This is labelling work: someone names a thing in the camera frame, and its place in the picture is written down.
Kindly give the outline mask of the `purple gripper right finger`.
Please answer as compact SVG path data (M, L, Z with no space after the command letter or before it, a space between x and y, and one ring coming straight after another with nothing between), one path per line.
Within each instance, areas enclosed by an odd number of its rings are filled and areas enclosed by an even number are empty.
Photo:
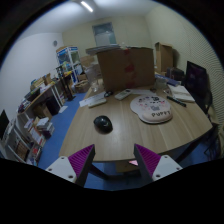
M134 155L145 184L160 180L182 169L169 155L160 156L139 144L134 145Z

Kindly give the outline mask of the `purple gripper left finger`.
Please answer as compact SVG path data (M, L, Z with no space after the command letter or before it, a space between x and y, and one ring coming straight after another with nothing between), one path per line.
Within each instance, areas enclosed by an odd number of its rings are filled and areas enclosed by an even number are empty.
M69 157L60 156L47 171L83 187L95 156L95 145L89 145Z

